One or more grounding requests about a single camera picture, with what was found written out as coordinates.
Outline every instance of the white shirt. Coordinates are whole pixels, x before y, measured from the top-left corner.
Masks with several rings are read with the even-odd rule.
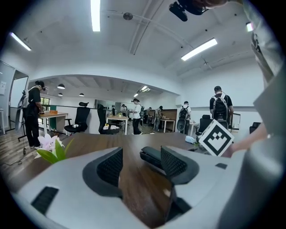
[[[134,119],[139,119],[140,118],[140,112],[141,112],[141,105],[137,104],[134,110],[137,111],[137,113],[133,113]]]
[[[186,120],[189,120],[191,117],[191,108],[188,107],[188,118],[186,118]]]
[[[122,113],[126,113],[126,107],[121,107],[121,109],[120,109],[120,111],[122,112]]]
[[[244,1],[243,7],[246,16],[253,25],[253,33],[256,35],[257,41],[259,42],[258,46],[260,47],[261,53],[273,73],[272,77],[276,76],[283,64],[283,60],[285,59],[280,44],[264,18],[255,9],[255,7],[249,1]],[[261,69],[264,77],[267,78],[264,69]]]

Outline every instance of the whiteboard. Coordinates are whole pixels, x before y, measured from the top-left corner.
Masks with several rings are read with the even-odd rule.
[[[17,79],[13,81],[11,98],[10,98],[10,107],[18,107],[18,103],[22,98],[22,92],[26,88],[28,77]]]

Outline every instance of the wooden table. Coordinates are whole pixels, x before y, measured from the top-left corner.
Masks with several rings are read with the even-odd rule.
[[[171,183],[163,175],[151,169],[140,158],[139,152],[145,146],[160,150],[162,145],[192,149],[193,145],[185,142],[185,135],[177,132],[145,135],[76,133],[66,138],[63,144],[67,145],[72,138],[74,141],[67,152],[67,157],[76,157],[106,148],[122,146],[123,169],[120,173],[119,188],[123,192],[124,204],[150,228],[158,227],[164,223],[164,215],[169,208],[169,197],[164,194],[164,191],[171,189]],[[17,191],[49,166],[50,164],[43,158],[35,159],[8,182],[9,188],[12,191]]]
[[[110,115],[106,117],[106,123],[108,123],[108,120],[122,120],[125,121],[125,135],[127,135],[127,124],[128,124],[128,118],[125,116],[119,117],[118,115]]]
[[[164,133],[166,132],[166,124],[167,124],[167,122],[174,122],[173,123],[173,132],[175,132],[175,123],[176,123],[175,120],[171,120],[171,119],[160,119],[160,120],[165,122],[165,124],[164,124]]]
[[[57,117],[65,117],[65,119],[67,119],[67,115],[68,115],[68,113],[62,113],[62,112],[58,112],[57,114],[51,114],[50,112],[40,114],[39,117],[42,118],[44,121],[44,132],[45,132],[45,134],[47,134],[46,119],[57,118]]]

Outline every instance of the window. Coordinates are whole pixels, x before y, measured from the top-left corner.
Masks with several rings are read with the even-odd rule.
[[[45,106],[50,104],[50,99],[49,98],[43,98],[41,97],[41,105],[43,106],[43,110],[50,110],[50,107]],[[44,124],[43,119],[38,119],[39,124]]]

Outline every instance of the white flower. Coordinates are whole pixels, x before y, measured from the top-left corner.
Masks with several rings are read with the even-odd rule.
[[[45,134],[45,137],[40,136],[40,137],[38,137],[38,140],[42,144],[42,147],[40,149],[44,149],[44,150],[50,151],[55,156],[56,156],[56,153],[55,153],[55,141],[57,140],[59,142],[59,144],[64,147],[62,141],[59,140],[58,136],[53,136],[51,138],[49,134]]]

